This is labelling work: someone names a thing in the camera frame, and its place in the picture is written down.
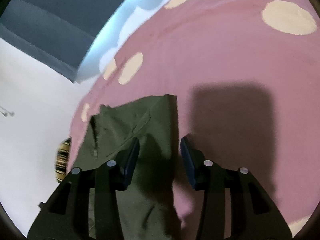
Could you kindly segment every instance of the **pink bedsheet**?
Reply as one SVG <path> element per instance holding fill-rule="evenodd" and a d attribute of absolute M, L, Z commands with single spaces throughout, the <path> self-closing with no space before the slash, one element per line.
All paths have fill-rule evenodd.
<path fill-rule="evenodd" d="M 224 168 L 251 170 L 288 223 L 310 215 L 320 199 L 320 33 L 270 27 L 261 12 L 272 1 L 186 0 L 161 8 L 80 102 L 68 169 L 101 104 L 168 93 L 177 95 L 180 137 L 189 134 Z M 282 1 L 319 26 L 308 0 Z M 191 190 L 181 162 L 173 190 L 183 237 L 195 239 L 202 193 Z"/>

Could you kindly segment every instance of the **bed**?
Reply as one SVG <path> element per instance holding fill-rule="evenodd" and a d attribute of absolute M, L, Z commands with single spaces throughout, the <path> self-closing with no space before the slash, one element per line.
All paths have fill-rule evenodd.
<path fill-rule="evenodd" d="M 180 137 L 224 168 L 247 167 L 288 224 L 308 218 L 320 196 L 319 23 L 308 0 L 168 1 L 102 57 L 73 117 L 68 170 L 101 104 L 173 94 Z M 179 163 L 173 192 L 194 239 L 202 194 Z"/>

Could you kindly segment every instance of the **white wall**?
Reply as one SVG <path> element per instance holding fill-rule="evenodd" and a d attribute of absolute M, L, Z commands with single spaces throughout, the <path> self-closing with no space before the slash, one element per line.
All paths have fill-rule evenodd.
<path fill-rule="evenodd" d="M 48 66 L 0 39 L 0 201 L 27 234 L 57 187 L 56 149 L 69 134 L 72 115 L 94 79 L 72 84 Z"/>

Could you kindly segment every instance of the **green fabric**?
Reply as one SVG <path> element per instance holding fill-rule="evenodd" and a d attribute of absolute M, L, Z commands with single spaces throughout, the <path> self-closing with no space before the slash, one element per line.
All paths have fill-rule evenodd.
<path fill-rule="evenodd" d="M 140 141 L 132 182 L 126 191 L 116 192 L 126 240 L 179 238 L 172 194 L 177 127 L 176 98 L 171 95 L 146 97 L 116 108 L 101 106 L 100 114 L 91 117 L 74 167 L 97 168 L 127 149 L 133 137 Z M 93 206 L 89 206 L 93 226 Z"/>

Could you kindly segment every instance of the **screw head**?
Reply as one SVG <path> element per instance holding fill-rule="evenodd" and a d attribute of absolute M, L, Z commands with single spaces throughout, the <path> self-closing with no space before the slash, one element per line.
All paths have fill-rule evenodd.
<path fill-rule="evenodd" d="M 79 169 L 79 168 L 73 168 L 73 169 L 71 170 L 71 173 L 74 174 L 74 175 L 78 174 L 79 172 L 80 172 L 80 169 Z"/>
<path fill-rule="evenodd" d="M 113 161 L 113 160 L 110 160 L 107 162 L 107 166 L 109 167 L 113 167 L 113 166 L 116 166 L 117 162 L 116 161 Z"/>
<path fill-rule="evenodd" d="M 240 168 L 240 172 L 242 173 L 242 174 L 248 174 L 248 169 L 247 168 Z"/>
<path fill-rule="evenodd" d="M 213 165 L 213 162 L 210 161 L 210 160 L 205 160 L 205 161 L 203 162 L 203 164 L 204 164 L 205 166 L 207 166 L 207 167 L 211 167 L 211 166 Z"/>

